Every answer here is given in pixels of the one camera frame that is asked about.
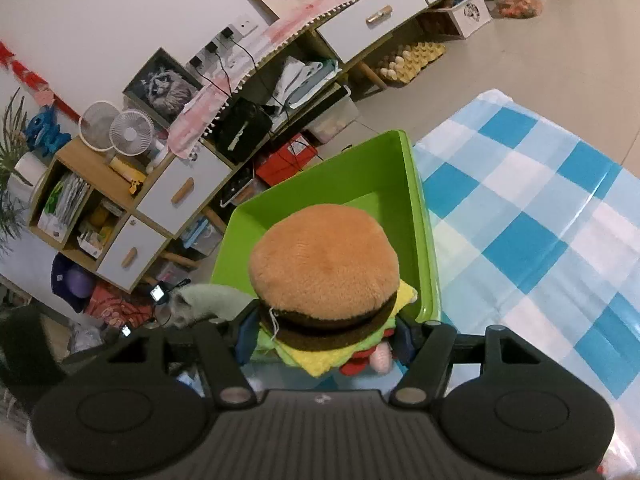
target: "wooden table leg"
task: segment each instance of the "wooden table leg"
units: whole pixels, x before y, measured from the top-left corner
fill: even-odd
[[[364,61],[360,61],[356,66],[374,85],[376,85],[381,90],[386,89],[386,83],[382,81],[382,79],[380,79],[380,76],[378,74],[373,72],[368,64],[366,64]]]
[[[160,257],[164,260],[169,260],[174,264],[179,264],[190,269],[197,269],[200,266],[200,262],[191,260],[190,258],[180,256],[180,254],[169,253],[167,251],[160,253]]]
[[[207,220],[211,222],[222,234],[226,231],[226,224],[223,222],[222,218],[217,215],[215,211],[209,206],[205,206],[202,209],[202,214],[207,217]]]

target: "electrical outlet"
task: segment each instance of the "electrical outlet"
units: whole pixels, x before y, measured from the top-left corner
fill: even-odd
[[[233,30],[234,36],[236,36],[236,34],[239,36],[239,38],[234,38],[238,41],[240,38],[244,38],[247,34],[255,30],[258,24],[248,14],[241,14],[229,24],[229,27]]]

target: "blue and white checkered mat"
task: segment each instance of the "blue and white checkered mat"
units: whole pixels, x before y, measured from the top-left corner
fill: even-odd
[[[497,90],[414,157],[443,320],[463,333],[501,323],[540,348],[609,401],[638,461],[640,180]]]

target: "black cable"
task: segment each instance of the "black cable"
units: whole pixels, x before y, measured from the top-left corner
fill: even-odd
[[[220,54],[218,54],[218,51],[215,51],[214,54],[218,56],[218,59],[220,60],[220,68],[222,69],[222,72],[224,72],[226,75],[226,83],[229,85],[229,91],[231,92],[233,91],[233,89],[231,88],[231,79],[229,79],[229,74],[226,73],[225,65],[222,63],[222,58],[220,57]]]
[[[173,312],[171,312],[169,310],[169,317],[166,319],[166,321],[164,323],[162,323],[162,325],[160,325],[160,327],[162,328],[163,326],[165,326],[167,323],[169,323],[171,321],[171,316],[172,316]]]
[[[319,155],[318,149],[315,146],[312,146],[311,144],[307,144],[306,142],[302,142],[301,140],[297,140],[297,139],[292,139],[289,142],[292,142],[293,144],[300,144],[301,146],[304,146],[305,148],[313,148],[314,150],[316,150],[316,154],[314,156],[316,156],[317,158],[319,158],[320,160],[322,160],[324,162],[324,158],[322,158]]]
[[[201,74],[198,69],[196,67],[193,68],[196,72],[198,72],[198,75],[203,77],[204,79],[206,79],[207,81],[209,81],[213,86],[215,86],[218,90],[220,90],[224,95],[226,95],[227,97],[231,97],[231,94],[229,94],[228,92],[225,92],[222,88],[220,88],[218,85],[216,85],[211,79],[209,79],[207,76],[205,76],[204,74]]]
[[[242,45],[241,45],[241,44],[239,44],[236,40],[234,40],[234,39],[233,39],[233,37],[229,37],[229,38],[227,38],[227,39],[228,39],[228,40],[231,40],[231,42],[232,42],[234,45],[239,46],[242,50],[244,50],[244,51],[246,52],[247,56],[249,56],[249,58],[251,58],[251,61],[252,61],[252,63],[254,64],[255,75],[257,75],[257,76],[258,76],[258,79],[260,80],[260,83],[262,83],[262,86],[264,86],[264,89],[265,89],[265,90],[266,90],[266,91],[271,95],[271,97],[273,98],[273,100],[274,100],[274,101],[276,101],[276,102],[277,102],[277,103],[282,107],[282,110],[284,110],[284,113],[285,113],[285,115],[287,116],[287,120],[284,122],[284,124],[281,124],[280,126],[283,126],[283,125],[289,124],[289,123],[291,122],[291,118],[289,117],[289,111],[287,110],[287,107],[286,107],[283,103],[281,103],[280,101],[278,101],[278,100],[276,99],[276,96],[273,94],[273,92],[272,92],[271,90],[269,90],[269,87],[267,86],[267,83],[265,83],[265,82],[264,82],[264,79],[262,79],[262,75],[260,74],[260,72],[259,72],[259,70],[258,70],[258,65],[257,65],[257,63],[255,62],[254,56],[252,56],[252,55],[251,55],[251,53],[250,53],[247,49],[245,49],[245,47],[244,47],[244,46],[242,46]],[[276,137],[276,133],[275,133],[273,130],[270,130],[270,131],[269,131],[269,138],[271,139],[271,146],[272,146],[272,147],[273,147],[274,142],[275,142],[275,137]],[[294,170],[296,170],[296,171],[301,171],[301,172],[302,172],[302,171],[303,171],[303,169],[302,169],[302,168],[300,167],[300,165],[298,164],[298,160],[297,160],[296,155],[295,155],[295,150],[293,149],[293,146],[292,146],[292,140],[291,140],[291,139],[289,139],[289,140],[287,140],[287,141],[286,141],[286,143],[287,143],[287,144],[289,145],[289,147],[291,148],[291,151],[292,151],[292,152],[294,152],[294,153],[293,153],[293,160],[296,162],[296,164],[295,164],[295,165],[293,165],[293,164],[292,164],[291,162],[289,162],[286,158],[284,158],[284,157],[280,154],[280,152],[279,152],[278,150],[275,150],[275,153],[276,153],[276,154],[277,154],[277,155],[278,155],[282,160],[284,160],[287,164],[289,164],[289,165],[290,165]]]

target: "stitch plush toy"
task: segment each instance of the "stitch plush toy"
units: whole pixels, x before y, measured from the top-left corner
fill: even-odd
[[[71,140],[71,135],[60,132],[60,125],[56,123],[54,107],[43,106],[28,126],[24,136],[31,151],[42,149],[42,155],[53,155]]]

